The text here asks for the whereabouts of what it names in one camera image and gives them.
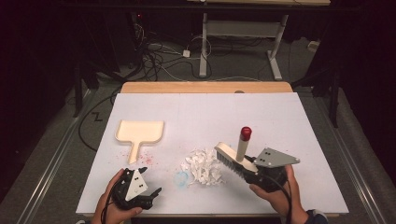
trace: human hand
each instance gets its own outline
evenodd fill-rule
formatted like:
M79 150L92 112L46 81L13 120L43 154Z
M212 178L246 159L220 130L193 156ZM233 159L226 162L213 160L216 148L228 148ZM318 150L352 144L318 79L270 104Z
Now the human hand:
M293 168L291 165L286 165L285 169L288 175L289 184L285 183L283 188L289 195L291 190L291 223L305 223L308 220L308 214L301 205L300 191L297 180L294 176ZM268 193L264 189L261 189L259 186L254 184L249 185L249 187L257 196L268 201L281 216L285 217L288 214L289 202L283 191L277 190L275 192Z
M116 175L108 182L106 191L102 196L99 198L99 202L96 205L95 214L93 215L92 224L102 224L102 211L106 207L106 200L108 195L110 194L111 189L113 188L114 184L120 179L122 176L123 169L120 169ZM120 210L110 199L110 204L107 207L106 213L106 224L119 224L124 220L127 220L131 217L134 217L140 214L143 211L141 207L135 207L130 210Z

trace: sleeve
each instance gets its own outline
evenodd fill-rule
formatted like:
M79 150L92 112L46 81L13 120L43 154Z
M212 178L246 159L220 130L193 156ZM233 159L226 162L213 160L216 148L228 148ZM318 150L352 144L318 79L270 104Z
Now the sleeve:
M313 209L308 210L306 213L309 215L308 220L305 224L328 224L329 221L327 220L326 216L319 210Z

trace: white table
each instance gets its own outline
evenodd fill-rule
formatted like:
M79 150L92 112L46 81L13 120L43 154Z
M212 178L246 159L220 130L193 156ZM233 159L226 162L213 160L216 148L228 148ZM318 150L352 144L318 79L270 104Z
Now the white table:
M297 93L288 91L285 83L131 84L124 86L122 92L153 92L157 86L159 92L167 93L117 96L78 204L78 214L92 215L108 180L120 168L147 166L143 173L148 184L147 194L158 187L163 191L154 200L153 207L139 215L141 217L276 216L271 205L258 198L228 167L223 166L221 170L226 183L209 187L198 183L188 187L191 174L184 174L180 167L195 149L213 148L218 142L236 147L243 126L253 131L247 155L257 156L264 147L272 147L301 159L294 170L305 209L317 208L328 215L348 212L300 99ZM222 88L224 92L232 89L249 92L249 84L253 92L268 92L276 85L285 92L219 93ZM217 93L169 93L196 92L205 85L206 92ZM141 147L139 160L131 165L127 161L130 146L115 138L120 119L165 122L162 140L153 146ZM188 177L183 183L176 181L180 174Z

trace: red cap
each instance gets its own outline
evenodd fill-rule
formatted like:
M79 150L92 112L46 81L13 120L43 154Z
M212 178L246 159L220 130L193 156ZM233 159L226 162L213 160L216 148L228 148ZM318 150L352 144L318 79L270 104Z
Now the red cap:
M251 135L251 129L249 127L243 127L240 136L241 140L245 142L250 140L250 135Z

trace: shredded paper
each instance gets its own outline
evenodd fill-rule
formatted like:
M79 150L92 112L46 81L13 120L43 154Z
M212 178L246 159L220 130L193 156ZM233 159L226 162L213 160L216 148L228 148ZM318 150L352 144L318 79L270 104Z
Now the shredded paper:
M182 163L181 169L188 171L194 176L194 180L190 183L199 182L203 185L218 185L225 183L221 179L220 161L216 158L216 152L212 149L194 150L186 163Z

